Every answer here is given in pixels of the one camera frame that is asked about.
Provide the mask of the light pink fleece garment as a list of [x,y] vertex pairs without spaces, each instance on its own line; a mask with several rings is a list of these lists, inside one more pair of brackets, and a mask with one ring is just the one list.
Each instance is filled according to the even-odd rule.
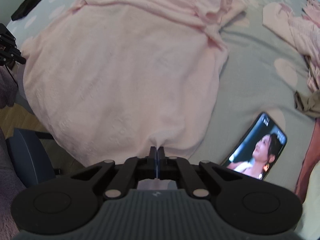
[[84,166],[189,158],[207,131],[241,0],[75,0],[21,51],[37,118]]

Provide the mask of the pink striped clothes pile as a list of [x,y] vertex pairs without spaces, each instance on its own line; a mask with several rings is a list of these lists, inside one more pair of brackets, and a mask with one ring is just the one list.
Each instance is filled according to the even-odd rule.
[[306,0],[304,14],[296,17],[284,3],[270,3],[263,8],[263,26],[282,38],[307,58],[307,84],[319,90],[319,1]]

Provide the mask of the small black cloth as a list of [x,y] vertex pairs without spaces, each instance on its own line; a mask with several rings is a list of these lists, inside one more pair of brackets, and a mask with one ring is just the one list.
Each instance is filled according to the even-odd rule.
[[11,15],[12,21],[17,21],[29,14],[42,0],[24,0],[18,9]]

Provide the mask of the smartphone with lit screen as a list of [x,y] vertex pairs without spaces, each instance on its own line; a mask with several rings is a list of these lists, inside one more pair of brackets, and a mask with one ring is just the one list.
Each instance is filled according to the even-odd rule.
[[221,165],[263,180],[286,144],[284,131],[267,113],[261,112]]

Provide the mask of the blue chair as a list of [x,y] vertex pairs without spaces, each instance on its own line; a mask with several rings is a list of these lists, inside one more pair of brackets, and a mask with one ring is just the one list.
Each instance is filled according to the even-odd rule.
[[47,132],[15,128],[5,140],[16,175],[25,187],[31,187],[62,175],[60,168],[53,168],[41,140],[53,140]]

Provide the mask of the grey polka dot bedsheet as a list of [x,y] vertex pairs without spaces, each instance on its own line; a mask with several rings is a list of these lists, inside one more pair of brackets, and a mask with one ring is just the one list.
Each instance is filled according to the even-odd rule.
[[[295,91],[310,94],[309,70],[299,52],[263,26],[263,8],[273,2],[284,3],[298,14],[306,0],[241,1],[246,9],[220,29],[229,49],[228,59],[219,75],[205,136],[187,159],[193,164],[202,160],[223,163],[258,115],[265,112],[284,131],[287,144],[264,180],[294,190],[315,126],[312,118],[294,107]],[[74,2],[42,0],[24,18],[10,21],[7,28],[16,38],[17,48],[21,51],[27,39],[37,36]],[[25,65],[18,69],[23,92],[24,69]],[[23,99],[29,105],[25,92]]]

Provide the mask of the coral pink garment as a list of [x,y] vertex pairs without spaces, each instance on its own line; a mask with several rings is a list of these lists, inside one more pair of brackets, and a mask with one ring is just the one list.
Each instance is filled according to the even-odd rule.
[[319,139],[319,118],[316,119],[315,126],[313,129],[311,141],[308,147],[308,150],[305,154],[303,165],[299,174],[297,181],[295,194],[300,199],[300,202],[303,203],[309,185],[309,179],[313,168],[319,162],[319,152],[320,152],[320,139]]

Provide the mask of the white garment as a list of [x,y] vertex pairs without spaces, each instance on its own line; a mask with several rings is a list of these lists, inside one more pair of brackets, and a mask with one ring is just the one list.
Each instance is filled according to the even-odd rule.
[[302,239],[319,239],[320,230],[320,183],[319,163],[313,168],[306,198],[303,203],[303,214],[295,229]]

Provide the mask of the brown khaki garment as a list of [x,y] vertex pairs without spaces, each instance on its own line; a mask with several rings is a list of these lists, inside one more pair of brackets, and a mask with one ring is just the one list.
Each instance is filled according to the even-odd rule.
[[304,56],[304,60],[308,67],[308,79],[307,85],[311,90],[310,96],[305,96],[302,93],[295,91],[294,93],[294,104],[295,109],[304,113],[305,115],[318,119],[319,113],[319,67],[316,67],[311,62],[311,57]]

